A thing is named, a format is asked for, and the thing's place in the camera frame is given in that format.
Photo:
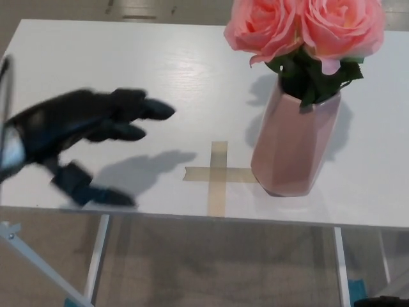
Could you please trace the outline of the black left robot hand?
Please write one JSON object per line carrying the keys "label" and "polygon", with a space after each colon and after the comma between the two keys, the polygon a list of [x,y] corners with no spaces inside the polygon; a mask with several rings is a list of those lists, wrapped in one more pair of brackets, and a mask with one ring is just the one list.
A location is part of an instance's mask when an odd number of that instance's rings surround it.
{"label": "black left robot hand", "polygon": [[175,113],[172,106],[149,98],[144,90],[118,88],[111,93],[79,89],[29,107],[4,123],[1,180],[23,167],[39,164],[52,174],[51,182],[76,204],[134,206],[127,193],[94,186],[78,164],[59,163],[59,155],[82,139],[139,141],[146,136],[135,120],[163,121]]}

